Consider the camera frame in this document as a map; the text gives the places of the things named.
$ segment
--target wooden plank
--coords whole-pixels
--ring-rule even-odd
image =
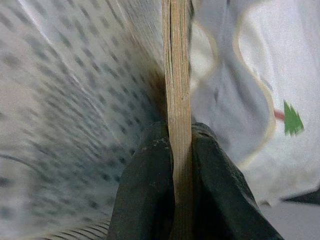
[[[193,186],[189,95],[188,0],[162,0],[164,74],[169,139],[173,152],[175,215],[170,238],[191,240]]]

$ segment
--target wooden stick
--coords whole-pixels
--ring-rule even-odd
[[[162,17],[167,120],[174,161],[175,214],[170,238],[191,240],[193,238],[193,186],[188,0],[162,0]]]

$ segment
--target wood grain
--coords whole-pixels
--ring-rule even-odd
[[[173,152],[175,215],[170,239],[192,239],[193,185],[188,0],[162,0],[164,74],[169,139]]]

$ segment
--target red line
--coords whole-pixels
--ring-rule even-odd
[[[285,114],[281,111],[274,110],[274,117],[278,120],[285,121]]]

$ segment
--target green christmas tree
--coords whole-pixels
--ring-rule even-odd
[[[292,105],[284,101],[284,133],[285,135],[297,135],[304,130],[299,113],[297,113]]]

